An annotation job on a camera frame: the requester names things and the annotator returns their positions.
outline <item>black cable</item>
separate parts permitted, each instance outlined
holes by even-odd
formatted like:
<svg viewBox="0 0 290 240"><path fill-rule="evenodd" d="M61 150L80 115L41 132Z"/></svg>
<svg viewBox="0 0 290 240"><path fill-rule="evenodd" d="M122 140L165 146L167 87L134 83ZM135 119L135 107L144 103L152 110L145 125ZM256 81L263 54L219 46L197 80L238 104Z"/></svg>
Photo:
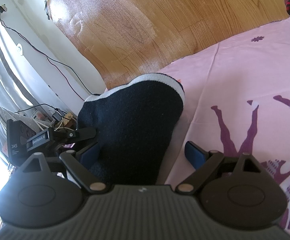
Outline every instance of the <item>black cable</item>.
<svg viewBox="0 0 290 240"><path fill-rule="evenodd" d="M77 78L79 79L79 81L82 83L82 85L85 87L85 89L90 93L90 94L92 94L92 95L94 95L92 92L90 92L89 91L89 89L85 86L85 84L82 82L82 80L79 78L79 76L77 75L77 73L74 71L74 69L72 68L72 67L70 67L69 65L66 65L66 64L64 64L64 63L62 63L62 62L59 62L59 61L57 61L57 60L55 60L55 59L52 59L51 57L49 57L48 55L46 55L44 52L42 52L42 51L40 51L40 50L38 50L35 46L33 46L30 42L29 42L29 40L26 38L26 37L24 37L21 33L19 33L18 31L16 31L16 30L14 30L14 29L12 29L12 28L10 28L10 27L8 27L6 24L5 24L5 22L1 19L1 12L0 12L0 21L1 21L1 24L2 24L2 26L3 27L5 27L5 28L7 28L7 29L10 29L10 30L12 30L12 31L14 31L15 33L17 33L23 40L25 40L33 49L35 49L37 52L39 52L40 54L43 54L44 56L46 56L47 57L47 59L48 59L48 61L49 61L49 59L50 60L52 60L52 61L54 61L54 62L57 62L57 63L59 63L59 64L62 64L62 65L64 65L64 66L66 66L66 67L68 67L68 68L70 68L72 71L73 71L73 73L77 76ZM59 70L59 68L56 66L56 65L54 65L53 63L51 63L50 61L49 61L49 63L50 64L52 64L53 66L55 66L57 69L58 69L58 71L60 71Z"/></svg>
<svg viewBox="0 0 290 240"><path fill-rule="evenodd" d="M37 106L49 106L49 107L53 108L55 111L58 111L58 108L55 108L55 107L53 107L53 106L50 106L49 104L39 104L39 105L37 105ZM31 106L30 108L27 108L27 109L24 109L24 110L20 110L20 111L14 112L14 113L17 114L17 113L19 113L19 112L27 111L27 110L30 110L30 109L32 109L32 108L34 108L34 107L37 107L37 106Z"/></svg>
<svg viewBox="0 0 290 240"><path fill-rule="evenodd" d="M32 108L34 108L34 107L38 107L38 106L49 106L49 107L55 109L55 107L50 106L50 105L48 105L48 104L39 104L39 105L37 105L37 106L32 106L32 107L30 107L30 108L27 108L27 109L24 109L24 110L17 111L17 112L15 112L15 114L17 114L17 113L19 113L19 112L26 111L26 110L30 110L30 109L32 109Z"/></svg>
<svg viewBox="0 0 290 240"><path fill-rule="evenodd" d="M7 29L10 29L10 30L12 30L12 31L14 31L14 32L16 32L23 40L25 40L34 50L36 50L37 52L39 52L40 54L43 54L44 56L46 56L46 58L47 58L47 60L48 60L48 62L50 63L50 64L52 64L54 67L56 67L57 68L57 70L61 73L61 75L66 79L66 81L67 81L67 83L68 83L68 85L70 86L70 88L75 92L75 94L76 95L78 95L78 97L80 98L80 99L82 99L83 101L84 101L84 99L75 91L75 89L71 86L71 84L69 83L69 81L68 81L68 79L67 79L67 77L63 74L63 72L55 65L55 64L53 64L52 62L50 62L50 60L49 60L49 56L47 56L44 52L42 52L42 51L40 51L40 50L38 50L35 46L33 46L30 42L29 42L29 40L27 39L27 38L25 38L21 33L19 33L18 31L16 31L16 30L14 30L14 29L12 29L12 28L10 28L10 27L8 27L6 24L5 24L5 22L1 19L1 12L0 12L0 21L1 21L1 24L2 24L2 26L3 27L5 27L5 28L7 28Z"/></svg>
<svg viewBox="0 0 290 240"><path fill-rule="evenodd" d="M61 112L63 112L64 114L67 114L66 112L64 112L63 110L60 109ZM76 118L72 116L72 118L77 122Z"/></svg>

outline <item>pink bedsheet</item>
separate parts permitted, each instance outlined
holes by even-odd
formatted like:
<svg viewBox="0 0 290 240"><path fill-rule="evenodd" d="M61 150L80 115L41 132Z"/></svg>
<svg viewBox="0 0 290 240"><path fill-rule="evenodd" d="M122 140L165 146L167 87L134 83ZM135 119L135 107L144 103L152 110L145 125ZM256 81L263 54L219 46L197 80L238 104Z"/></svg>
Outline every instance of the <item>pink bedsheet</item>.
<svg viewBox="0 0 290 240"><path fill-rule="evenodd" d="M158 183L175 187L193 173L191 140L227 156L252 153L288 198L281 226L290 231L290 18L236 35L172 62L161 73L179 80L184 112Z"/></svg>

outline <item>white wall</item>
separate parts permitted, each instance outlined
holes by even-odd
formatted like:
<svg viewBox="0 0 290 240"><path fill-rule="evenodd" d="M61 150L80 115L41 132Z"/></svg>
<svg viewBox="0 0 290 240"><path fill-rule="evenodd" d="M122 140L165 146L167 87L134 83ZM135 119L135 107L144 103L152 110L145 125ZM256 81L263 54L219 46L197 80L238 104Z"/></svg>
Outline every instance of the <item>white wall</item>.
<svg viewBox="0 0 290 240"><path fill-rule="evenodd" d="M38 49L42 50L50 57L56 58L27 24L12 0L0 0L0 3L5 3L8 7L8 11L2 14L2 19L4 19L8 26L20 31ZM11 60L14 61L13 64L17 65L17 68L12 68L12 70L20 80L25 82L24 86L34 98L36 98L39 103L47 103L54 107L60 107L63 110L71 110L75 114L78 114L84 101L72 91L65 78L47 61L46 57L36 52L15 32L11 30L6 32L1 25L0 32L2 33L0 40L4 40L7 46L2 49L11 50L11 54L13 54ZM22 45L24 56L13 53L13 50L14 52L17 51L17 43ZM68 78L72 87L85 99L89 94L62 65L58 66Z"/></svg>
<svg viewBox="0 0 290 240"><path fill-rule="evenodd" d="M13 1L30 27L50 51L61 62L74 68L92 93L103 93L106 87L95 67L77 51L69 39L55 26L53 21L47 19L44 11L45 0Z"/></svg>

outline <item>purple leg print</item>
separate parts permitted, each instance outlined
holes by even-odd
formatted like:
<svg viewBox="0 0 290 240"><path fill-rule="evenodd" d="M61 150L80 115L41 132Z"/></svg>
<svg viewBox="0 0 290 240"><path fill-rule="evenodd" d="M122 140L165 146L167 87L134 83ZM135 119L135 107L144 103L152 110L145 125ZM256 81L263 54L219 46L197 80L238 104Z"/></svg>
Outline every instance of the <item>purple leg print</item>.
<svg viewBox="0 0 290 240"><path fill-rule="evenodd" d="M225 156L239 157L243 152L248 152L252 154L253 140L257 134L257 118L258 118L259 104L256 101L252 101L252 100L247 101L247 103L250 104L254 108L254 110L252 112L251 125L247 132L247 137L243 141L239 152L237 152L235 148L235 144L230 139L230 132L224 123L222 111L218 109L218 106L211 107L211 109L215 111L218 117L218 123L220 127L220 140L222 141L222 144L224 146Z"/></svg>
<svg viewBox="0 0 290 240"><path fill-rule="evenodd" d="M274 100L277 100L277 101L285 104L286 106L290 107L290 100L287 98L283 98L282 96L278 95L278 96L274 96Z"/></svg>
<svg viewBox="0 0 290 240"><path fill-rule="evenodd" d="M220 127L220 140L222 141L224 146L224 155L230 157L238 157L235 145L230 139L229 130L223 121L222 111L218 109L218 106L212 106L211 109L215 111L218 117L218 123Z"/></svg>
<svg viewBox="0 0 290 240"><path fill-rule="evenodd" d="M251 116L251 125L250 128L247 132L247 137L243 141L240 150L238 152L238 155L241 155L243 152L247 152L252 154L252 146L253 146L253 140L257 134L257 118L258 118L258 108L259 105L255 101L253 102L252 100L247 101L248 104L251 106L255 106L256 108L252 111L252 116Z"/></svg>
<svg viewBox="0 0 290 240"><path fill-rule="evenodd" d="M286 178L290 176L290 170L286 173L281 173L280 169L281 167L286 163L286 161L266 161L264 163L261 163L262 166L268 171L268 173L273 177L275 182L278 184L281 184L283 181L285 181Z"/></svg>

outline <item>electrical wire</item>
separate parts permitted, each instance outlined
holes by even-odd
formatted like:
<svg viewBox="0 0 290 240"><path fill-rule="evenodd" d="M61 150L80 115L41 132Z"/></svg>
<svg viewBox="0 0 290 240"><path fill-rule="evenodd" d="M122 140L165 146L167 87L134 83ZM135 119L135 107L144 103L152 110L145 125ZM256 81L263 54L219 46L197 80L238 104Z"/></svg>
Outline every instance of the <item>electrical wire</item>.
<svg viewBox="0 0 290 240"><path fill-rule="evenodd" d="M70 130L70 131L74 131L73 129L71 129L71 128L68 128L68 127L63 127L63 129L66 129L66 130Z"/></svg>
<svg viewBox="0 0 290 240"><path fill-rule="evenodd" d="M62 124L63 124L63 118L62 118L60 125L55 129L55 131L57 131L61 127Z"/></svg>
<svg viewBox="0 0 290 240"><path fill-rule="evenodd" d="M60 109L60 110L61 110L61 109ZM67 114L67 113L64 112L63 110L61 110L61 111L62 111L64 114ZM77 121L75 117L72 116L72 118L73 118L75 121Z"/></svg>
<svg viewBox="0 0 290 240"><path fill-rule="evenodd" d="M55 109L53 106L48 105L48 104L39 104L39 105L37 105L37 106L32 106L32 107L29 107L29 108L27 108L27 109L20 110L20 111L14 112L14 113L17 114L17 113L19 113L19 112L27 111L27 110L30 110L30 109L32 109L32 108L34 108L34 107L38 107L38 106L49 106L49 107Z"/></svg>
<svg viewBox="0 0 290 240"><path fill-rule="evenodd" d="M39 104L39 105L37 105L37 106L31 106L31 107L29 107L29 108L27 108L27 109L20 110L20 111L14 112L14 113L17 114L17 113L20 113L20 112L23 112L23 111L27 111L27 110L30 110L30 109L32 109L32 108L34 108L34 107L38 107L38 106L49 106L49 107L53 108L52 110L58 112L58 110L56 110L55 107L53 107L53 106L51 106L51 105L49 105L49 104Z"/></svg>
<svg viewBox="0 0 290 240"><path fill-rule="evenodd" d="M41 126L43 126L45 128L49 128L50 127L50 126L47 126L47 125L41 123L40 120L35 120L35 119L33 119L33 120L36 121L39 125L41 125Z"/></svg>
<svg viewBox="0 0 290 240"><path fill-rule="evenodd" d="M35 112L31 115L31 118L33 118L33 116L36 114L36 112L37 112L37 111L35 111Z"/></svg>
<svg viewBox="0 0 290 240"><path fill-rule="evenodd" d="M15 33L17 33L23 40L25 40L34 50L36 50L37 52L39 52L40 54L42 54L42 55L44 55L44 56L46 56L46 58L47 58L47 60L48 60L48 62L51 64L51 65L53 65L53 66L55 66L57 69L58 69L58 71L62 74L62 76L66 79L66 81L67 81L67 83L68 83L68 85L70 86L70 88L75 92L75 94L77 94L83 101L84 101L84 99L74 90L74 88L71 86L71 84L69 83L69 81L68 81L68 79L67 79L67 77L61 72L61 70L55 65L55 64L53 64L50 60L52 60L52 61L54 61L54 62L57 62L57 63L59 63L59 64L62 64L62 65L64 65L64 66L66 66L66 67L68 67L68 68L70 68L72 71L73 71L73 73L77 76L77 78L79 79L79 81L82 83L82 85L85 87L85 89L90 93L90 94L92 94L92 95L94 95L93 93L91 93L90 91L89 91L89 89L85 86L85 84L82 82L82 80L79 78L79 76L77 75L77 73L74 71L74 69L72 68L72 67L70 67L69 65L67 65L67 64L64 64L64 63L62 63L62 62L59 62L59 61L57 61L57 60L55 60L55 59L52 59L51 57L49 57L48 55L46 55L44 52L42 52L42 51L40 51L40 50L38 50L35 46L33 46L30 42L29 42L29 40L26 38L26 37L24 37L21 33L19 33L17 30L14 30L14 29L12 29L12 28L10 28L10 27L8 27L6 24L5 24L5 22L1 19L1 12L0 12L0 21L1 21L1 24L2 24L2 26L3 27L5 27L5 28L7 28L7 29L10 29L10 30L12 30L12 31L14 31Z"/></svg>
<svg viewBox="0 0 290 240"><path fill-rule="evenodd" d="M34 120L34 122L37 124L37 126L43 131L43 128L39 125L39 123L35 120L35 119L33 119Z"/></svg>

